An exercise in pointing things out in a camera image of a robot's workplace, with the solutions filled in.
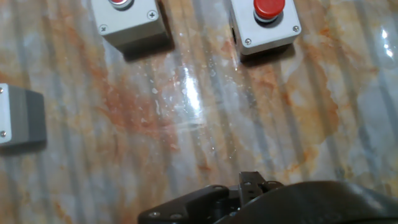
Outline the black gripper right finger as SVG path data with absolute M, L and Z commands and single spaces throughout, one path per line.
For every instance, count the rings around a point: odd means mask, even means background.
M 397 200 L 347 182 L 302 182 L 271 190 L 219 223 L 397 223 Z

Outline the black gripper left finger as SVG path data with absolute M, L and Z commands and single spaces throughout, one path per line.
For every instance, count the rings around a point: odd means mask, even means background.
M 232 217 L 265 191 L 266 180 L 259 172 L 240 172 L 237 185 L 208 185 L 141 212 L 137 222 L 216 223 L 222 218 Z

